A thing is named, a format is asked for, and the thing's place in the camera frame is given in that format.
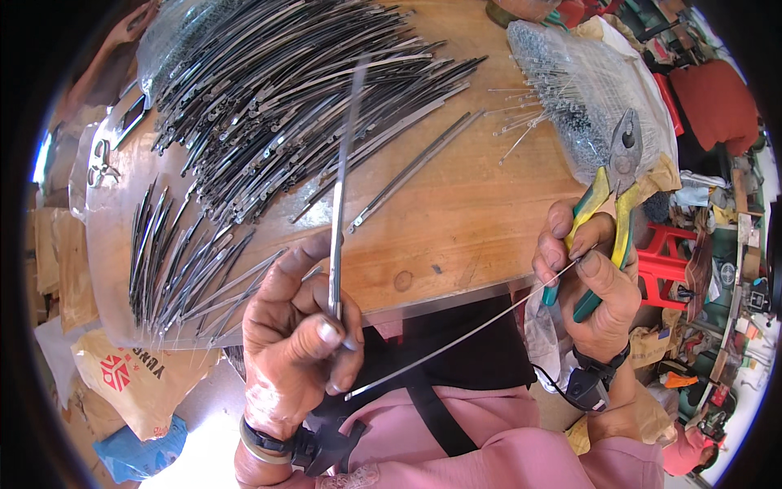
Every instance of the bracelet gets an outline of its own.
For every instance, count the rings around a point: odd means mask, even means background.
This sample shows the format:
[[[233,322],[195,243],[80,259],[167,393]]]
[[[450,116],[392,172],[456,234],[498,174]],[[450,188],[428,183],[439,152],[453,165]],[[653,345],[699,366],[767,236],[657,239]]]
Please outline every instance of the bracelet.
[[[247,430],[245,428],[245,424],[246,423],[243,415],[242,418],[239,420],[239,434],[242,437],[242,443],[244,444],[245,448],[253,457],[257,458],[261,462],[270,463],[276,466],[281,466],[291,462],[291,454],[289,453],[285,454],[282,457],[275,457],[273,455],[269,455],[265,451],[262,451],[258,445],[254,444],[249,439]]]

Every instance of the hand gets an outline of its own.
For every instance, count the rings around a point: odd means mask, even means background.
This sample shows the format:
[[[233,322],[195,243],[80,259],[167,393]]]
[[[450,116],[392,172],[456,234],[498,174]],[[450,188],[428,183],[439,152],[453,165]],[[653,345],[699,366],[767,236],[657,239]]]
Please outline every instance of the hand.
[[[114,49],[125,42],[133,42],[144,32],[157,14],[156,0],[150,0],[122,19],[106,36],[104,45]]]
[[[329,255],[331,231],[305,239],[269,269],[242,320],[247,406],[256,429],[287,440],[323,401],[347,391],[364,362],[361,310],[341,292],[343,325],[323,311],[328,276],[302,277]]]
[[[606,256],[613,247],[616,224],[605,212],[596,213],[578,228],[568,252],[562,239],[572,229],[573,207],[577,202],[560,200],[549,209],[547,222],[538,237],[533,269],[538,279],[547,282],[568,260],[583,257],[573,267],[575,270],[560,277],[559,306],[565,328],[579,352],[608,363],[627,346],[630,324],[640,306],[638,252],[635,246],[630,247],[624,271]],[[579,324],[572,319],[573,308],[587,289],[592,289],[603,302]]]

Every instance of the red logo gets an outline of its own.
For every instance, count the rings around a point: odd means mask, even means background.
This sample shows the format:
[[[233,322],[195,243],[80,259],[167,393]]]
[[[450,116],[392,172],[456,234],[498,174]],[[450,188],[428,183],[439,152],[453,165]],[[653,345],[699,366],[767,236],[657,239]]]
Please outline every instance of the red logo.
[[[106,355],[106,360],[100,362],[100,366],[103,382],[112,389],[122,392],[122,388],[131,382],[131,377],[127,374],[127,365],[122,358]]]

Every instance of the yellow pliers handle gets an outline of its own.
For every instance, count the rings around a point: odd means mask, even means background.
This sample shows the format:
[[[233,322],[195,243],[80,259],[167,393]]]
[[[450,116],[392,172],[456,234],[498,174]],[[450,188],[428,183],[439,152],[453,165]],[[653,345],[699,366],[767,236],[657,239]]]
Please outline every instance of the yellow pliers handle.
[[[612,189],[608,183],[607,168],[606,166],[599,167],[592,185],[586,190],[586,193],[584,193],[576,206],[573,207],[573,229],[565,237],[565,246],[568,251],[573,246],[576,230],[592,218],[594,213],[608,201],[611,193]],[[633,208],[635,207],[637,197],[638,184],[633,183],[629,189],[616,198],[614,204],[616,209],[616,237],[614,239],[611,262],[619,267],[620,270],[627,263],[630,245],[633,242]],[[543,290],[543,303],[547,306],[553,306],[557,301],[558,291],[559,285],[546,287]],[[587,290],[573,308],[573,321],[582,322],[602,301],[597,294]]]

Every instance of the wrinkled skin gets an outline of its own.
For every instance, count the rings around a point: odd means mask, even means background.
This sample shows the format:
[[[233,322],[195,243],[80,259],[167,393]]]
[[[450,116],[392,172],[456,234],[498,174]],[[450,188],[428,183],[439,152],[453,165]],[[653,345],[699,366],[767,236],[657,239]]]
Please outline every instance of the wrinkled skin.
[[[271,266],[242,321],[247,368],[245,419],[290,438],[325,394],[353,385],[364,362],[361,310],[341,292],[343,323],[323,311],[328,276],[302,277],[329,255],[331,233],[311,236]]]

